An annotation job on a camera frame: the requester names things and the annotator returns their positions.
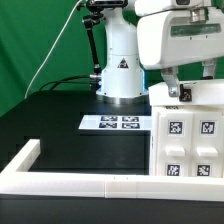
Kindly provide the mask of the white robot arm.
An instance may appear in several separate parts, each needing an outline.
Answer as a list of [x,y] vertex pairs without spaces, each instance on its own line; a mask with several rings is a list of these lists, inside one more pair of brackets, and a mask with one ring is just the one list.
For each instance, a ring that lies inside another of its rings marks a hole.
[[92,24],[103,22],[107,64],[97,95],[108,101],[135,101],[148,95],[146,70],[159,70],[168,95],[192,100],[181,84],[180,65],[201,62],[212,77],[224,56],[224,11],[212,0],[86,0]]

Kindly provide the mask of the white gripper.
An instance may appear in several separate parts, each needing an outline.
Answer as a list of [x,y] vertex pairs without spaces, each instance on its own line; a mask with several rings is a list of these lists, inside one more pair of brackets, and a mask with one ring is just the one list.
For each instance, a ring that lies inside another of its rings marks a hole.
[[147,15],[138,22],[137,40],[143,67],[162,69],[169,96],[178,97],[178,68],[173,66],[203,61],[202,78],[215,77],[217,61],[212,58],[224,56],[224,13],[210,7],[208,20],[196,23],[190,22],[188,10]]

